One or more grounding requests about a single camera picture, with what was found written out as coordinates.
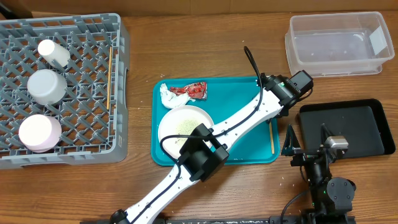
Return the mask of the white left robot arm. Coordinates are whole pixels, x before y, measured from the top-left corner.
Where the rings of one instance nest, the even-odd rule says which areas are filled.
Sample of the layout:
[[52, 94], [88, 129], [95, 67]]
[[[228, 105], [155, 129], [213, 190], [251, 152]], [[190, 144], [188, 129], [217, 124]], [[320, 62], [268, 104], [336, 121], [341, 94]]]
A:
[[225, 164], [229, 151], [245, 134], [264, 121], [287, 116], [307, 97], [313, 78], [304, 70], [292, 77], [257, 74], [260, 91], [228, 119], [207, 128], [198, 125], [186, 140], [167, 177], [141, 201], [111, 215], [110, 223], [152, 223], [158, 214], [187, 188], [206, 181]]

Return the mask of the white round plate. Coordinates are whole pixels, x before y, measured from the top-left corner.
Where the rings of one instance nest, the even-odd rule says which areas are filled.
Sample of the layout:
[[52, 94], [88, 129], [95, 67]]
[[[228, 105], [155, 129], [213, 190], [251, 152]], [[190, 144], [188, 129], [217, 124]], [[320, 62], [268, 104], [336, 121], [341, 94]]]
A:
[[[207, 128], [214, 125], [212, 118], [205, 110], [192, 105], [174, 108], [167, 112], [160, 121], [158, 139], [161, 141], [170, 135], [190, 135], [200, 124], [204, 124]], [[166, 139], [163, 142], [163, 147], [174, 159], [178, 159], [180, 157], [179, 150], [186, 140], [187, 138]]]

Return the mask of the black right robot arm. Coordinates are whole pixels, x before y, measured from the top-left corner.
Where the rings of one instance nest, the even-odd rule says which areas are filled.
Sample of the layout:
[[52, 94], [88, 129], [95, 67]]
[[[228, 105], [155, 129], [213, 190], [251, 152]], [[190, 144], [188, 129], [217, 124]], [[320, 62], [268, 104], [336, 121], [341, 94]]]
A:
[[302, 178], [307, 181], [312, 208], [295, 218], [281, 219], [286, 223], [355, 224], [355, 217], [348, 212], [353, 209], [356, 185], [349, 179], [333, 177], [330, 171], [330, 165], [347, 153], [348, 142], [344, 136], [333, 134], [325, 124], [320, 126], [320, 134], [319, 148], [310, 152], [300, 148], [292, 127], [288, 130], [282, 153], [292, 157], [292, 167], [300, 168]]

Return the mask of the white cup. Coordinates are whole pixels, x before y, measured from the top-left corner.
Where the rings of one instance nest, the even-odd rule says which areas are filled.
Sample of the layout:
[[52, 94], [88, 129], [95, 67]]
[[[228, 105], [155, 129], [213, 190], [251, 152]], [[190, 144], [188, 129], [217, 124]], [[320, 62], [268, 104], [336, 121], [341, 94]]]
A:
[[53, 61], [56, 61], [61, 67], [68, 65], [68, 60], [70, 59], [69, 51], [52, 40], [42, 40], [38, 44], [37, 50], [38, 53], [53, 67], [55, 66]]

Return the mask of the wooden chopstick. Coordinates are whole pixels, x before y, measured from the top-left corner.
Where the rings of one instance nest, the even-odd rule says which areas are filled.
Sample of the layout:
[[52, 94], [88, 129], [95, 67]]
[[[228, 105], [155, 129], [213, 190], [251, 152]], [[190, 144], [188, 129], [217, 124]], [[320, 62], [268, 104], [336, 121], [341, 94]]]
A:
[[109, 60], [108, 60], [108, 83], [107, 83], [107, 99], [106, 108], [110, 108], [110, 96], [111, 96], [111, 73], [112, 73], [112, 60], [113, 60], [113, 46], [109, 48]]
[[275, 154], [273, 128], [272, 128], [272, 122], [271, 121], [269, 122], [269, 134], [270, 134], [270, 142], [271, 142], [271, 153]]

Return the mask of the white tissue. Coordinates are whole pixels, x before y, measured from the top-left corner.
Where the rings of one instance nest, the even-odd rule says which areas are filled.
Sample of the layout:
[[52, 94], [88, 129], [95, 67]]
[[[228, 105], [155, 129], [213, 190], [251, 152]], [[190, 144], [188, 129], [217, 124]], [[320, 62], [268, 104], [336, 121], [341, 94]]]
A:
[[165, 83], [161, 84], [159, 91], [161, 102], [168, 109], [174, 109], [186, 105], [189, 101], [195, 101], [187, 93], [176, 95], [167, 88]]

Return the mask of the red snack wrapper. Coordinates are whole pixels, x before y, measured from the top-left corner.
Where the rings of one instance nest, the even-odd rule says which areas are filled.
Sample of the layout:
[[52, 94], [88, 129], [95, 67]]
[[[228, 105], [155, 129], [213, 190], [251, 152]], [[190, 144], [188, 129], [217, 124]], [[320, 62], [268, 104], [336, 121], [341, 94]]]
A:
[[176, 95], [187, 94], [190, 98], [196, 100], [207, 99], [207, 83], [196, 82], [186, 85], [184, 87], [170, 87], [170, 91]]

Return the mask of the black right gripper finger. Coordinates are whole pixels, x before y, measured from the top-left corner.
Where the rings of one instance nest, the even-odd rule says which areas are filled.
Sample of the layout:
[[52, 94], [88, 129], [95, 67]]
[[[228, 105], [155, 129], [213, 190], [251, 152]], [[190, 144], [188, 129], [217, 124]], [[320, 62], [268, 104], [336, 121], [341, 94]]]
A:
[[295, 131], [290, 124], [287, 128], [285, 142], [281, 150], [282, 156], [294, 156], [301, 152], [299, 140], [296, 137]]
[[321, 124], [321, 143], [325, 145], [326, 140], [333, 136], [333, 133], [328, 129], [325, 123]]

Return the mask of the pink white bowl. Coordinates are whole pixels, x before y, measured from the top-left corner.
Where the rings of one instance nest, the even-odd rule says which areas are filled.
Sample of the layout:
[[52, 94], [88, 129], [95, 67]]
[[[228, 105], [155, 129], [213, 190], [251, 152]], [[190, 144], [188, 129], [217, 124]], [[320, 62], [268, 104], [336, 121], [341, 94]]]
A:
[[42, 114], [34, 114], [23, 120], [18, 135], [26, 148], [33, 152], [45, 152], [54, 148], [62, 134], [57, 119]]

